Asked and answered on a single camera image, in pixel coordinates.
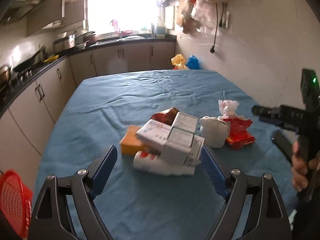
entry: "blue plastic bag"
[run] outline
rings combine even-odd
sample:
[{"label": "blue plastic bag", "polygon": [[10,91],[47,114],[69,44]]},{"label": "blue plastic bag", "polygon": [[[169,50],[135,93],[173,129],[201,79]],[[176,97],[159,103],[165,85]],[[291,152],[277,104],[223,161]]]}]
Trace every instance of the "blue plastic bag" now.
[{"label": "blue plastic bag", "polygon": [[199,61],[196,58],[196,56],[191,55],[188,58],[188,62],[186,63],[186,66],[190,69],[200,69]]}]

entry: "blue gripper pad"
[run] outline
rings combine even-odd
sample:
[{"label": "blue gripper pad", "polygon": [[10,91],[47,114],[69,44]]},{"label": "blue gripper pad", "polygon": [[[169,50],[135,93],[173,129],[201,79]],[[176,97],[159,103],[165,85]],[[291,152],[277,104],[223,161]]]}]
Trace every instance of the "blue gripper pad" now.
[{"label": "blue gripper pad", "polygon": [[214,186],[217,194],[222,196],[224,199],[227,199],[230,195],[230,192],[227,190],[226,186],[226,174],[223,173],[206,146],[202,147],[200,158],[205,170],[207,171],[211,184]]},{"label": "blue gripper pad", "polygon": [[88,178],[92,183],[89,195],[92,200],[102,193],[117,158],[117,148],[112,145],[88,167]]}]

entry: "red plastic wrapper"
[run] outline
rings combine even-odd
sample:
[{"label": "red plastic wrapper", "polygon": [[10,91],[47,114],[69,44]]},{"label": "red plastic wrapper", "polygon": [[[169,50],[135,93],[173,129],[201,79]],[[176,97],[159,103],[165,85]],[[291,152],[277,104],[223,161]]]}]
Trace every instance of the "red plastic wrapper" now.
[{"label": "red plastic wrapper", "polygon": [[164,111],[158,112],[156,114],[153,114],[151,116],[151,119],[154,119],[156,121],[165,123],[167,125],[172,125],[178,112],[179,112],[179,110],[177,108],[172,107],[172,108],[169,108],[167,110],[164,110]]},{"label": "red plastic wrapper", "polygon": [[255,138],[247,131],[247,128],[252,124],[252,120],[232,118],[224,119],[224,121],[230,122],[230,134],[226,141],[233,149],[239,150],[244,145],[255,142]]}]

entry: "orange box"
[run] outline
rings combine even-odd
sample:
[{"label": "orange box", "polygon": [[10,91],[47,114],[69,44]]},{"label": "orange box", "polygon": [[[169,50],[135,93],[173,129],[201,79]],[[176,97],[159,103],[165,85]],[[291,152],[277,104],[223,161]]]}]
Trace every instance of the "orange box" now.
[{"label": "orange box", "polygon": [[136,132],[141,127],[135,125],[129,125],[126,135],[120,141],[122,154],[136,155],[138,151],[143,151],[147,147],[137,139]]}]

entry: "window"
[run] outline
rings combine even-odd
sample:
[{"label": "window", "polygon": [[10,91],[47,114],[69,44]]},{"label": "window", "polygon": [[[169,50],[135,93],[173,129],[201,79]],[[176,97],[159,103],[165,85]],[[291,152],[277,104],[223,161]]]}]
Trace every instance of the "window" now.
[{"label": "window", "polygon": [[139,31],[157,19],[156,0],[87,0],[89,31]]}]

